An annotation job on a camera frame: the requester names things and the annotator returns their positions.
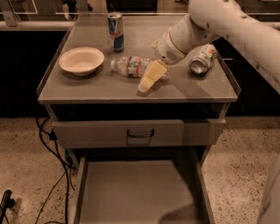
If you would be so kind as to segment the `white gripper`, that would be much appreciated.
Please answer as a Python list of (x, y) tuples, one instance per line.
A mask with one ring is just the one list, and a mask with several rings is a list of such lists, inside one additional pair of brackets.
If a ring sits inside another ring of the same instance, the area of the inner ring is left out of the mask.
[(152, 62), (143, 74), (138, 90), (148, 91), (168, 71), (167, 64), (176, 64), (182, 61), (186, 55), (179, 51), (173, 44), (170, 34), (165, 32), (161, 38), (155, 40), (151, 47), (159, 60)]

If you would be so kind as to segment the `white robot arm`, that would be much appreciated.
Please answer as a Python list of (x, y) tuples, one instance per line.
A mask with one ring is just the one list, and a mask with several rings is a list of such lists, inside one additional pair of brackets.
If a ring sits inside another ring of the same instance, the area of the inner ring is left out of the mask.
[[(225, 38), (280, 94), (280, 31), (246, 15), (234, 0), (189, 0), (188, 14), (153, 43), (157, 58), (183, 60), (196, 47)], [(257, 224), (280, 224), (280, 152), (268, 174)]]

